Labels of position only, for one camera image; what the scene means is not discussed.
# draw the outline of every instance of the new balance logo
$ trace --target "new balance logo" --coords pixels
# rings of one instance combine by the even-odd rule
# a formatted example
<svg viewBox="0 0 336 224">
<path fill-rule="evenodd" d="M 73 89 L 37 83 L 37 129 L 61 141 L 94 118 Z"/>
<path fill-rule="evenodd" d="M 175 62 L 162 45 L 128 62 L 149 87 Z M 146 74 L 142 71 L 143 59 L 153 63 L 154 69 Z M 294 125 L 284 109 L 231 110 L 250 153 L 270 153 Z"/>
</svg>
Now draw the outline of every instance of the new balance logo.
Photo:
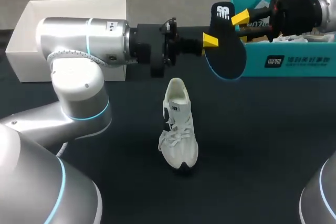
<svg viewBox="0 0 336 224">
<path fill-rule="evenodd" d="M 217 17 L 224 18 L 224 19 L 230 19 L 229 16 L 229 8 L 226 6 L 217 6 Z"/>
</svg>

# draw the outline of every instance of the shoe insole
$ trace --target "shoe insole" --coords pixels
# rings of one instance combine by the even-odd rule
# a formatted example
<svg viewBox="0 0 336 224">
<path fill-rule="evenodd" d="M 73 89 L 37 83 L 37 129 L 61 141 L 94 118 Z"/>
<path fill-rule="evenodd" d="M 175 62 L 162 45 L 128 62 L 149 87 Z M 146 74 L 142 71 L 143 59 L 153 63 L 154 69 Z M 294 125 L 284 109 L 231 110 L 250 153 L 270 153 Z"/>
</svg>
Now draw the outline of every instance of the shoe insole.
<svg viewBox="0 0 336 224">
<path fill-rule="evenodd" d="M 184 105 L 184 104 L 188 104 L 187 100 L 183 97 L 176 97 L 171 99 L 171 102 L 179 104 L 179 105 Z"/>
<path fill-rule="evenodd" d="M 218 38 L 218 47 L 205 48 L 205 56 L 211 69 L 223 79 L 239 78 L 246 66 L 246 50 L 232 25 L 235 6 L 230 2 L 218 2 L 211 9 L 208 34 Z"/>
</svg>

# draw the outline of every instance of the black table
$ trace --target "black table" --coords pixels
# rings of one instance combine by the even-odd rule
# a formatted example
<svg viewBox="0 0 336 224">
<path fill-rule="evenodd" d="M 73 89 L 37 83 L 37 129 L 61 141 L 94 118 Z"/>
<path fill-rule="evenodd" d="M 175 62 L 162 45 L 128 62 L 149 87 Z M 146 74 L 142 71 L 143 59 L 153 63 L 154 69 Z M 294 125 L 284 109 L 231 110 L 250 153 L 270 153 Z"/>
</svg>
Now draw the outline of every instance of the black table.
<svg viewBox="0 0 336 224">
<path fill-rule="evenodd" d="M 188 37 L 200 30 L 180 28 Z M 172 77 L 187 86 L 200 148 L 188 176 L 174 173 L 157 149 Z M 57 100 L 50 83 L 20 83 L 3 50 L 0 88 L 0 118 Z M 63 155 L 100 188 L 102 223 L 299 224 L 301 191 L 336 150 L 336 79 L 224 82 L 204 58 L 183 55 L 163 79 L 134 65 L 127 81 L 106 88 L 110 128 L 70 142 Z"/>
</svg>

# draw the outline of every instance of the white box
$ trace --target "white box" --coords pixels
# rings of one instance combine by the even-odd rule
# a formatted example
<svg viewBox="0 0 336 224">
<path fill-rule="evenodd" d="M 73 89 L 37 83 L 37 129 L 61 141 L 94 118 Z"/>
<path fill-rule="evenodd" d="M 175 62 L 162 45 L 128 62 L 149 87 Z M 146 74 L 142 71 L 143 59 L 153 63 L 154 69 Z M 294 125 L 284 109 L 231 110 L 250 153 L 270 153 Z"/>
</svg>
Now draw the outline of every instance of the white box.
<svg viewBox="0 0 336 224">
<path fill-rule="evenodd" d="M 47 17 L 126 19 L 126 0 L 29 1 L 23 11 L 6 55 L 21 82 L 51 81 L 47 60 L 37 52 L 35 30 Z M 124 81 L 126 66 L 101 67 L 106 81 Z"/>
</svg>

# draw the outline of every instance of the cable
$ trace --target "cable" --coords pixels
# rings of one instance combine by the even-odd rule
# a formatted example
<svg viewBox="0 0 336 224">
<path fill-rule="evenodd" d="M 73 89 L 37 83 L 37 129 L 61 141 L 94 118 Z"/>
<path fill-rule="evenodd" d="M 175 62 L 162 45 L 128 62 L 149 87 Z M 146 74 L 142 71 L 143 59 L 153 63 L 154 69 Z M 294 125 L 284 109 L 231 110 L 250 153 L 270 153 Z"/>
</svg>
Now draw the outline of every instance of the cable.
<svg viewBox="0 0 336 224">
<path fill-rule="evenodd" d="M 100 66 L 106 68 L 115 68 L 117 66 L 110 65 L 96 56 L 87 54 L 86 52 L 78 51 L 78 50 L 63 50 L 63 51 L 55 51 L 48 55 L 47 61 L 50 66 L 51 71 L 53 70 L 53 61 L 59 58 L 88 58 Z"/>
<path fill-rule="evenodd" d="M 63 152 L 65 151 L 65 149 L 68 146 L 68 142 L 63 143 L 61 149 L 58 151 L 58 153 L 56 154 L 56 157 L 61 157 L 61 155 L 63 154 Z"/>
</svg>

